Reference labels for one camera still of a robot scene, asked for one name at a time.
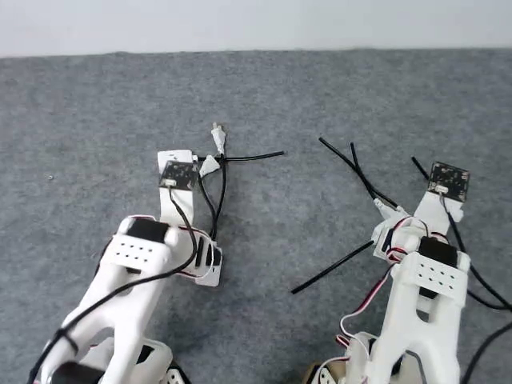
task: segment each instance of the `black plastic part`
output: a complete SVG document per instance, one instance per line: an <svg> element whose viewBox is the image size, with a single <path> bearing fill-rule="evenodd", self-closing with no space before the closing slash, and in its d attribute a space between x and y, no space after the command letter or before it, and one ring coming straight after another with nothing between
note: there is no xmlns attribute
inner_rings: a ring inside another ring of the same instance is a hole
<svg viewBox="0 0 512 384"><path fill-rule="evenodd" d="M386 252L388 250L388 248L390 247L391 239L393 238L393 232L394 232L393 228L391 228L387 231L386 240L384 240L384 242L382 243L382 248L381 248L382 252Z"/></svg>
<svg viewBox="0 0 512 384"><path fill-rule="evenodd" d="M310 376L306 380L306 384L312 384L314 376L317 373L318 368L320 368L319 364L316 364L313 366L313 369L311 370Z"/></svg>
<svg viewBox="0 0 512 384"><path fill-rule="evenodd" d="M442 262L447 266L457 268L457 248L450 244L440 242L436 238L423 237L419 243L418 252L427 258L435 260L436 262ZM435 298L438 295L432 290L428 290L423 287L419 289L419 294L426 298Z"/></svg>
<svg viewBox="0 0 512 384"><path fill-rule="evenodd" d="M164 243L169 224L156 222L148 218L136 218L126 234L134 238L143 238L151 242Z"/></svg>
<svg viewBox="0 0 512 384"><path fill-rule="evenodd" d="M195 267L199 268L201 266L201 260L202 260L202 248L204 247L205 241L202 238L202 236L199 238L198 243L198 252L195 255Z"/></svg>
<svg viewBox="0 0 512 384"><path fill-rule="evenodd" d="M51 377L52 384L97 384L104 370L83 366L77 362L65 362Z"/></svg>
<svg viewBox="0 0 512 384"><path fill-rule="evenodd" d="M391 376L395 376L400 373L400 368L402 368L402 360L403 356L400 356L400 359L397 360L395 364L393 364L393 368L391 369Z"/></svg>
<svg viewBox="0 0 512 384"><path fill-rule="evenodd" d="M219 248L214 248L214 266L220 266L222 259L222 252Z"/></svg>
<svg viewBox="0 0 512 384"><path fill-rule="evenodd" d="M211 266L211 244L208 245L208 252L206 252L206 266Z"/></svg>
<svg viewBox="0 0 512 384"><path fill-rule="evenodd" d="M126 268L126 272L128 274L141 274L142 273L141 270L138 270L136 268L128 268L128 267Z"/></svg>
<svg viewBox="0 0 512 384"><path fill-rule="evenodd" d="M458 202L465 202L469 184L470 173L467 170L462 170L443 162L435 162L432 165L429 177L429 192L436 194L435 187L444 186L448 188L448 192L444 196Z"/></svg>
<svg viewBox="0 0 512 384"><path fill-rule="evenodd" d="M192 190L198 178L198 168L190 162L167 162L158 186L174 190Z"/></svg>
<svg viewBox="0 0 512 384"><path fill-rule="evenodd" d="M141 349L141 353L138 354L137 364L143 363L150 356L151 352L154 351L154 348L151 346L147 346L144 344Z"/></svg>

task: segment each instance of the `white plastic part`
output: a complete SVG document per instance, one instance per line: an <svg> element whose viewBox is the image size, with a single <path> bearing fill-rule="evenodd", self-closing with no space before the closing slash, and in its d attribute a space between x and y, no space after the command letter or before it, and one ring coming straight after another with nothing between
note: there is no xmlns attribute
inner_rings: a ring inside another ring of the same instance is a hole
<svg viewBox="0 0 512 384"><path fill-rule="evenodd" d="M122 223L121 231L113 236L89 289L78 307L66 317L64 326L117 287L169 270L172 253L167 244L127 236L122 233L124 230L126 222ZM140 273L131 274L126 268L138 270ZM114 329L114 353L102 378L103 384L130 382L144 343L143 332L165 283L166 280L162 279L134 286L124 294L105 302L69 332L79 349L84 350L99 331L107 327ZM43 363L41 383L47 384L56 368L63 362L74 359L73 349L62 338Z"/></svg>
<svg viewBox="0 0 512 384"><path fill-rule="evenodd" d="M186 384L179 370L171 368L163 384Z"/></svg>
<svg viewBox="0 0 512 384"><path fill-rule="evenodd" d="M202 162L201 169L199 170L199 176L203 177L207 174L211 174L218 170L221 166L218 164L217 160L209 154L206 156L205 161Z"/></svg>
<svg viewBox="0 0 512 384"><path fill-rule="evenodd" d="M327 367L322 368L322 371L319 371L318 374L320 375L320 384L336 384Z"/></svg>
<svg viewBox="0 0 512 384"><path fill-rule="evenodd" d="M369 349L369 340L375 338L372 334L367 332L358 332L355 335L359 341L364 343L365 347ZM350 356L350 360L346 362L346 375L344 377L347 384L361 384L365 380L365 367L366 367L366 351L361 343L356 339L351 339L346 355Z"/></svg>
<svg viewBox="0 0 512 384"><path fill-rule="evenodd" d="M166 232L166 236L164 237L164 242L168 244L171 248L176 247L179 242L179 234L182 232L178 227L172 226Z"/></svg>
<svg viewBox="0 0 512 384"><path fill-rule="evenodd" d="M161 176L168 161L194 162L191 150L166 150L158 152L158 174ZM176 207L170 200L167 188L158 188L160 191L160 221L174 226L185 225ZM194 221L194 198L191 190L171 190L173 199L183 209L190 224Z"/></svg>
<svg viewBox="0 0 512 384"><path fill-rule="evenodd" d="M464 215L464 212L461 210L462 203L452 200L451 198L445 198L445 204L454 220L460 222ZM450 228L450 220L441 204L438 194L433 194L428 191L425 192L423 199L414 212L414 216L426 222L430 231L445 234Z"/></svg>
<svg viewBox="0 0 512 384"><path fill-rule="evenodd" d="M208 245L211 242L210 237L204 233L195 231L194 232L196 241L199 244L199 239L203 237L203 248L202 255L200 256L200 265L196 267L196 261L194 260L187 268L183 271L192 274L195 276L203 276L204 278L194 278L196 284L200 286L218 286L220 281L220 273L222 269L222 258L218 266L212 266L211 264L206 264L206 262L211 259L213 262L214 256L208 255ZM183 264L192 253L192 241L190 240L190 234L187 230L180 229L178 232L178 241L176 245L172 246L173 251L173 261L171 264L171 268L175 268Z"/></svg>
<svg viewBox="0 0 512 384"><path fill-rule="evenodd" d="M131 225L134 223L134 221L135 221L135 218L133 218L132 216L128 216L127 218L124 218L121 221L121 224L119 224L117 233L125 234L126 232L128 232L128 229L131 227Z"/></svg>
<svg viewBox="0 0 512 384"><path fill-rule="evenodd" d="M365 366L369 384L389 383L393 365L406 350L420 357L428 383L458 382L458 329L470 266L466 254L459 253L458 258L458 268L453 268L413 252L393 268L382 332ZM438 294L430 300L428 321L417 313L420 287ZM351 359L347 365L352 363L360 366L364 362Z"/></svg>
<svg viewBox="0 0 512 384"><path fill-rule="evenodd" d="M150 347L152 351L147 356L146 360L134 366L127 383L159 384L162 380L165 381L167 368L173 360L170 348L162 342L149 340L147 338L142 340L142 344ZM106 370L113 355L114 338L106 338L97 346L92 346L80 363L99 370ZM107 382L105 379L102 379L100 384L107 384Z"/></svg>
<svg viewBox="0 0 512 384"><path fill-rule="evenodd" d="M215 146L217 152L224 154L224 144L226 142L226 132L222 130L222 126L214 122L214 128L211 130L211 134L214 137Z"/></svg>
<svg viewBox="0 0 512 384"><path fill-rule="evenodd" d="M390 222L389 226L382 228L382 232L376 237L374 256L383 260L388 260L387 254L384 250L388 231L395 225L395 222ZM426 235L425 228L419 226L417 222L412 222L408 226L400 227L393 232L393 237L389 244L390 248L401 248L406 252L413 252L418 250L421 238Z"/></svg>
<svg viewBox="0 0 512 384"><path fill-rule="evenodd" d="M399 220L410 216L403 208L400 206L397 207L396 210L384 204L379 198L374 200L374 204L377 207L379 213L384 219L383 222L379 223L375 228L371 235L371 239L375 244L379 242L379 238L383 235L387 229L393 227Z"/></svg>

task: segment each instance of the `black cable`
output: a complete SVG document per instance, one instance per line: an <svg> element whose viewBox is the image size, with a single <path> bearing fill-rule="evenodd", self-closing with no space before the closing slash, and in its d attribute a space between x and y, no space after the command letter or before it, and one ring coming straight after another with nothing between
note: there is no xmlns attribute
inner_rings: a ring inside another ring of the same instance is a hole
<svg viewBox="0 0 512 384"><path fill-rule="evenodd" d="M361 178L364 178L363 182L368 185L369 188L372 189L373 192L375 192L376 195L380 196L382 199L386 200L393 208L396 208L398 204L391 200L391 198L388 198L384 193L382 193L380 190L374 187L374 185L368 180L368 178L365 176L365 174L362 172L361 166L359 165L358 156L355 153L355 145L353 142L350 143L350 151L352 152L352 158L354 159L354 165L359 170L359 176Z"/></svg>
<svg viewBox="0 0 512 384"><path fill-rule="evenodd" d="M396 202L394 202L393 200L391 200L390 198L388 198L387 196L385 196L380 190L378 190L377 188L375 188L369 181L368 179L366 178L366 176L359 170L359 168L356 167L355 164L353 164L347 156L345 156L344 154L342 154L337 148L335 148L334 146L332 146L331 144L329 144L324 138L318 138L318 140L324 145L326 146L327 148L329 148L330 150L332 150L337 156L340 157L341 160L343 160L350 168L352 168L352 170L356 173L357 176L359 176L359 178L361 179L361 181L363 182L363 184L365 185L365 188L366 190L368 191L368 194L372 197L372 199L375 199L378 195L380 196L382 199L386 200L393 208L396 208L398 206L398 204Z"/></svg>
<svg viewBox="0 0 512 384"><path fill-rule="evenodd" d="M375 195L375 192L368 186L368 184L365 182L364 175L361 176L361 172L359 169L348 159L347 156L342 154L335 146L332 146L330 143L328 143L324 138L318 138L320 143L322 143L324 146L329 148L331 151L333 151L337 156L340 157L341 160L343 160L352 170L356 173L357 176L361 179L362 183L365 185L366 190L368 191L368 194L371 196L372 199L376 199L377 196Z"/></svg>
<svg viewBox="0 0 512 384"><path fill-rule="evenodd" d="M422 165L419 163L419 161L416 159L416 157L412 156L411 160L416 165L418 170L422 173L423 177L428 180L429 176L428 176L427 172L425 171L425 168L422 167ZM442 206L443 206L446 214L448 215L448 220L450 221L451 229L454 232L455 239L457 240L458 248L460 249L460 251L465 253L466 252L466 246L464 245L464 242L462 241L462 236L461 236L460 232L458 231L457 223L455 222L455 220L454 220L453 216L451 215L451 213L446 208L444 197L441 197L441 203L442 203ZM479 302L479 303L483 304L484 306L487 306L487 307L489 307L489 308L491 308L493 310L512 310L512 305L507 300L505 300L504 297L501 296L492 286L490 286L487 283L487 281L480 275L480 273L476 270L476 268L473 266L473 264L470 265L470 271L476 277L476 279L493 296L495 296L496 299L499 300L503 305L500 306L500 305L497 305L497 304L490 303L487 300L485 300L484 298L481 298L481 297L477 296L476 293L471 292L470 290L468 290L468 295L470 297L472 297L477 302Z"/></svg>
<svg viewBox="0 0 512 384"><path fill-rule="evenodd" d="M71 345L71 348L73 348L75 355L80 351L80 348L78 348L78 344L67 334L67 332L61 332L60 336L67 340L67 342Z"/></svg>
<svg viewBox="0 0 512 384"><path fill-rule="evenodd" d="M221 188L221 197L218 200L218 208L217 213L215 214L215 232L210 234L213 240L217 239L217 226L218 226L218 218L221 215L222 204L224 203L224 197L226 196L226 183L227 183L227 169L226 169L226 161L224 155L221 154L221 171L222 171L222 188Z"/></svg>
<svg viewBox="0 0 512 384"><path fill-rule="evenodd" d="M321 278L323 278L326 274L328 274L329 272L332 272L333 270L335 270L336 268L338 268L340 265L344 264L345 262L348 262L350 259L352 259L352 257L354 257L355 255L357 254L360 254L361 252L363 252L366 248L368 248L369 246L371 246L372 244L374 244L373 241L370 241L362 246L360 246L359 248L357 248L356 250L353 250L352 252L350 252L347 256L343 257L343 258L340 258L337 262L335 262L334 264L332 264L331 266L325 268L322 272L320 272L319 274L313 276L312 278L310 278L307 282L304 282L303 284L301 284L300 286L296 287L296 288L293 288L291 290L291 293L292 294L297 294L299 293L301 290L304 290L305 288L307 288L308 286L310 286L311 284L313 284L314 282L320 280Z"/></svg>
<svg viewBox="0 0 512 384"><path fill-rule="evenodd" d="M480 304L486 306L487 308L491 308L492 310L506 310L506 306L499 306L497 304L493 304L492 302L488 302L484 298L478 296L475 292L471 291L469 288L467 290L468 296L472 297L474 300L479 302Z"/></svg>
<svg viewBox="0 0 512 384"><path fill-rule="evenodd" d="M508 323L504 327L500 328L499 330L496 330L492 334L490 334L486 340L483 342L483 344L480 345L477 352L474 354L473 358L470 361L470 364L467 367L466 373L462 377L460 384L468 384L471 379L471 375L473 374L474 369L476 368L476 365L478 363L478 360L482 357L484 352L486 351L487 347L497 338L499 338L502 334L507 332L508 330L512 330L512 322Z"/></svg>
<svg viewBox="0 0 512 384"><path fill-rule="evenodd" d="M276 156L283 156L285 152L280 150L279 152L272 152L270 154L259 154L257 156L243 156L240 158L224 158L225 162L249 162L251 160L263 160L264 158L275 158Z"/></svg>
<svg viewBox="0 0 512 384"><path fill-rule="evenodd" d="M83 320L85 316L87 316L88 314L90 314L91 312L93 312L94 310L99 308L101 305L103 305L106 302L108 302L109 300L111 300L116 295L120 294L121 292L124 292L125 290L128 290L128 289L130 289L130 288L132 288L134 286L139 286L141 284L145 284L147 282L154 282L156 280L161 280L163 278L168 278L169 276L172 276L173 274L181 272L182 270L187 268L189 264L192 263L192 261L195 259L196 253L198 252L198 244L197 244L197 240L196 240L195 235L194 235L194 230L192 229L192 226L190 225L190 222L189 222L188 218L186 217L185 212L183 212L183 210L179 206L179 204L177 204L176 201L173 199L173 196L172 196L172 193L171 193L170 190L169 190L169 196L170 196L170 200L172 201L172 203L176 207L176 211L182 217L183 221L185 222L186 228L189 231L190 238L192 240L192 254L190 255L190 257L186 260L186 262L184 262L180 266L177 266L173 270L170 270L168 272L164 272L163 274L156 274L156 275L150 276L148 278L141 278L139 280L135 280L133 282L129 282L129 283L125 284L124 286L120 286L119 288L113 290L107 296L105 296L104 298L98 300L95 304L93 304L89 308L85 309L80 314L78 314L73 320L68 322L63 328L60 328L55 333L55 336L53 337L53 339L46 345L44 351L41 353L41 356L39 356L38 360L34 364L34 367L30 370L30 375L29 375L29 379L27 381L27 384L34 384L34 380L38 376L38 372L41 369L41 366L44 363L44 361L45 361L46 357L48 356L48 354L51 352L51 350L54 348L54 346L59 342L59 340L63 337L63 335L64 334L68 334L69 331L73 327L75 327L81 320Z"/></svg>
<svg viewBox="0 0 512 384"><path fill-rule="evenodd" d="M217 220L215 218L217 216L217 212L215 211L214 204L210 200L210 196L208 196L208 193L206 192L205 185L202 182L201 175L198 175L198 184L199 184L199 189L201 190L201 194L204 197L205 202L208 205L208 209L210 210L210 213L211 213L210 233L213 233L213 232L217 233Z"/></svg>
<svg viewBox="0 0 512 384"><path fill-rule="evenodd" d="M422 165L419 163L419 161L416 159L415 156L411 156L410 159L413 161L413 163L416 165L416 168L422 173L425 180L429 179L429 174L426 172L425 168L422 167Z"/></svg>
<svg viewBox="0 0 512 384"><path fill-rule="evenodd" d="M283 156L286 154L285 151L280 150L279 152L271 152L269 154L258 154L256 156L241 156L241 157L235 157L235 158L224 158L225 162L249 162L251 160L263 160L264 158L275 158L276 156ZM199 156L198 160L200 162L204 162L206 159L206 156Z"/></svg>

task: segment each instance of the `white connector plug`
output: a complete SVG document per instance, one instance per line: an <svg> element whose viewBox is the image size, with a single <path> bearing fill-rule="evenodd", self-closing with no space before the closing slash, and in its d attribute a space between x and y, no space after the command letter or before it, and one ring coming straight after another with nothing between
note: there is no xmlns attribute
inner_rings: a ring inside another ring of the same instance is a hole
<svg viewBox="0 0 512 384"><path fill-rule="evenodd" d="M222 130L222 126L214 122L214 128L211 130L211 135L214 137L217 152L224 154L224 143L226 142L226 132Z"/></svg>
<svg viewBox="0 0 512 384"><path fill-rule="evenodd" d="M215 160L215 158L211 154L209 154L206 156L205 161L202 162L201 169L199 170L199 176L202 178L207 174L215 172L220 167L221 166L218 164L217 160Z"/></svg>
<svg viewBox="0 0 512 384"><path fill-rule="evenodd" d="M384 218L384 220L392 218L397 213L396 210L384 204L380 198L376 198L374 200L374 204L377 207L378 211L380 212L382 218Z"/></svg>
<svg viewBox="0 0 512 384"><path fill-rule="evenodd" d="M440 185L436 185L434 190L438 193L438 194L447 194L448 193L448 188L445 187L445 186L440 186Z"/></svg>

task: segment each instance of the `gray carpet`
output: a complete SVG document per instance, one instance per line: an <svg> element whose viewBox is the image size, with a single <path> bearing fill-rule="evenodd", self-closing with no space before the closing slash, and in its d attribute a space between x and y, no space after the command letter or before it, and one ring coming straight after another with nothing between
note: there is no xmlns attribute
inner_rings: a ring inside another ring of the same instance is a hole
<svg viewBox="0 0 512 384"><path fill-rule="evenodd" d="M474 264L512 298L512 51L419 50L109 54L0 60L0 371L24 382L83 295L128 214L158 214L156 152L288 155L231 164L219 223L222 284L168 282L148 335L193 384L299 383L335 356L342 314L386 266L367 251L297 296L289 289L366 242L380 217L320 134L354 140L368 177L413 211L425 182L410 162L472 172L460 229ZM217 197L219 179L207 183ZM195 225L207 228L197 195ZM471 280L472 287L484 294ZM379 332L381 294L352 330ZM469 300L464 370L511 316ZM512 333L473 382L510 382Z"/></svg>

